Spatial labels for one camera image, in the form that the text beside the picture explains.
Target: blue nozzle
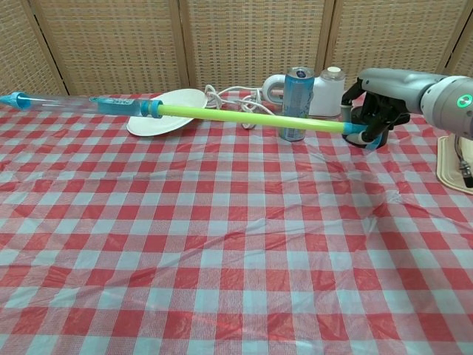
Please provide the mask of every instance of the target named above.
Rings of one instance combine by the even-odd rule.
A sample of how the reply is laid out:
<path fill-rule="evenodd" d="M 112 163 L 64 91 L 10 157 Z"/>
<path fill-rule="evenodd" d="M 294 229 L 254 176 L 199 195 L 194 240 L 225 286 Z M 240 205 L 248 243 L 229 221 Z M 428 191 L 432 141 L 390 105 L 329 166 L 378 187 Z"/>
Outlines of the blue nozzle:
<path fill-rule="evenodd" d="M 15 107 L 16 109 L 27 109 L 31 106 L 31 103 L 30 100 L 22 100 L 25 98 L 28 99 L 28 96 L 24 92 L 15 91 L 9 95 L 0 96 L 0 104 Z"/>

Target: white cord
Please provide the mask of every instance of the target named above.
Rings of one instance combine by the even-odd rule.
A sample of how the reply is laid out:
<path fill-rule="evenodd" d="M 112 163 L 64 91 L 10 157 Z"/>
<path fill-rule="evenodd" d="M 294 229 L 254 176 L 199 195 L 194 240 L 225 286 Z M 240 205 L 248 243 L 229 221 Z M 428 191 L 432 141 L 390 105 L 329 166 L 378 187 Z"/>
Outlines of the white cord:
<path fill-rule="evenodd" d="M 250 95 L 245 96 L 244 98 L 237 98 L 234 100 L 225 100 L 221 95 L 227 91 L 231 90 L 249 90 Z M 265 107 L 262 104 L 261 99 L 261 87 L 229 87 L 220 92 L 217 92 L 215 88 L 211 85 L 205 85 L 205 94 L 208 97 L 207 107 L 209 109 L 221 109 L 223 104 L 239 104 L 240 108 L 244 112 L 254 112 L 255 109 L 261 109 L 268 113 L 269 115 L 274 115 L 274 113 Z M 255 124 L 242 124 L 246 129 L 252 129 Z"/>

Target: green light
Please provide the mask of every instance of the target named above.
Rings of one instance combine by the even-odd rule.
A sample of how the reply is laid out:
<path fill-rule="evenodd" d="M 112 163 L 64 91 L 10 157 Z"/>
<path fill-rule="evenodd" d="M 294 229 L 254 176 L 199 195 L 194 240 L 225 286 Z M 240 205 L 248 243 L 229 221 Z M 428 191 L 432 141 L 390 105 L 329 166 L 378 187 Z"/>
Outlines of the green light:
<path fill-rule="evenodd" d="M 461 109 L 464 109 L 467 106 L 470 106 L 473 102 L 473 96 L 470 94 L 462 95 L 457 100 L 457 106 Z"/>

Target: table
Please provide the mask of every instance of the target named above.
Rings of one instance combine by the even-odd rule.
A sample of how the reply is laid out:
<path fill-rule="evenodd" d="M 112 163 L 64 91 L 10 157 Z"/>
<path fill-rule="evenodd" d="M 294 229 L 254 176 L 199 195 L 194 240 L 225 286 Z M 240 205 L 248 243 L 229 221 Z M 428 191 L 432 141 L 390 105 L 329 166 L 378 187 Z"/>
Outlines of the table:
<path fill-rule="evenodd" d="M 1 354 L 473 354 L 473 197 L 420 116 L 376 152 L 0 119 Z"/>

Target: white plate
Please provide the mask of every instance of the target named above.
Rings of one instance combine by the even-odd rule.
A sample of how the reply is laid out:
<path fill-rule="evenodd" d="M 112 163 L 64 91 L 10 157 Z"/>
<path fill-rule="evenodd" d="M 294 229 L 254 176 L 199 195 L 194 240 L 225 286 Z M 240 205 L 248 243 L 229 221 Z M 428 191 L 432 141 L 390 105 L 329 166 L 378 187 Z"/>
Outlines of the white plate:
<path fill-rule="evenodd" d="M 163 104 L 205 108 L 207 106 L 207 97 L 205 93 L 197 89 L 179 89 L 165 92 L 152 100 L 161 100 Z M 174 131 L 191 122 L 193 118 L 163 116 L 162 118 L 153 117 L 130 117 L 126 129 L 133 135 L 149 137 L 152 135 L 162 135 Z"/>

